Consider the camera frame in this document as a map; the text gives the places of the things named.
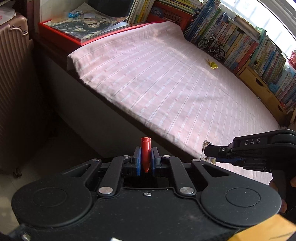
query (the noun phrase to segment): model bicycle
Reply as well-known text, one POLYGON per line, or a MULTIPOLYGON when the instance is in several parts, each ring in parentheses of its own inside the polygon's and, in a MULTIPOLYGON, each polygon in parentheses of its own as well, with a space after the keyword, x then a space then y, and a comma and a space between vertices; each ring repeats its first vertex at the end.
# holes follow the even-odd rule
POLYGON ((212 43, 214 43, 214 46, 218 45, 218 47, 209 49, 209 52, 213 53, 213 56, 215 59, 222 60, 225 57, 225 51, 222 48, 223 45, 221 45, 217 42, 217 39, 214 37, 214 35, 211 36, 210 40, 207 40, 207 39, 200 40, 197 43, 197 47, 200 49, 205 49, 205 48, 210 47, 212 45, 212 43))

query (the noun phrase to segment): row of books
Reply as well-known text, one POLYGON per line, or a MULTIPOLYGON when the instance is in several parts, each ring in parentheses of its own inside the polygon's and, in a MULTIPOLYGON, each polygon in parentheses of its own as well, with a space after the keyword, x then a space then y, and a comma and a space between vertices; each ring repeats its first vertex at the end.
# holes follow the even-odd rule
POLYGON ((199 0, 157 0, 163 4, 179 9, 185 13, 196 16, 203 6, 199 0))
POLYGON ((256 27, 260 32, 259 45, 251 57, 249 66, 266 82, 276 82, 286 59, 282 51, 266 35, 266 30, 256 27))
POLYGON ((279 78, 273 82, 275 86, 274 94, 282 102, 285 108, 295 108, 296 106, 296 70, 291 65, 285 64, 279 74, 279 78))
POLYGON ((134 0, 131 12, 128 16, 128 23, 143 23, 154 4, 154 0, 134 0))
POLYGON ((239 24, 222 12, 219 8, 220 1, 208 0, 207 3, 185 31, 185 38, 196 44, 201 39, 209 40, 214 36, 215 41, 209 49, 222 47, 225 51, 224 64, 236 74, 257 48, 259 41, 248 31, 246 33, 240 29, 239 24))

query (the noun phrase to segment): drawer handle cutout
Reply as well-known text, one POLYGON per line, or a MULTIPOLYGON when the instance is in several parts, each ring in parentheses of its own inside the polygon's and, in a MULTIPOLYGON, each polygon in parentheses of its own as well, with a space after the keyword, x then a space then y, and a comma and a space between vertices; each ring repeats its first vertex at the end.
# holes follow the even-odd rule
POLYGON ((263 84, 256 78, 256 82, 258 85, 263 86, 263 84))

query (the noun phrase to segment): wooden drawer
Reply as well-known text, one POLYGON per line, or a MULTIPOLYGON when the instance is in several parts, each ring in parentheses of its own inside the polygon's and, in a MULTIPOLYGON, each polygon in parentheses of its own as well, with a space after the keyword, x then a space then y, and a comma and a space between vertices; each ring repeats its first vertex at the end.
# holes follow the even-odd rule
POLYGON ((266 103, 272 96, 264 84, 248 68, 245 68, 239 77, 263 103, 266 103))
POLYGON ((271 96, 265 105, 280 125, 285 122, 287 113, 279 105, 279 101, 275 96, 271 96))

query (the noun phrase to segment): pink striped fabric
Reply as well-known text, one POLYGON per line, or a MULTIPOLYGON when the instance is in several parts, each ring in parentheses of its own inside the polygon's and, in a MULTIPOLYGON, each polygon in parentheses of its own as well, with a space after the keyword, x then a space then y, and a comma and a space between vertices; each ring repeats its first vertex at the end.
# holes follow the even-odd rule
MULTIPOLYGON (((164 22, 87 44, 68 56, 68 68, 74 67, 85 84, 196 157, 205 139, 228 145, 234 137, 279 128, 248 87, 222 64, 212 70, 207 59, 215 61, 186 41, 178 25, 164 22)), ((254 172, 244 175, 257 179, 254 172)))

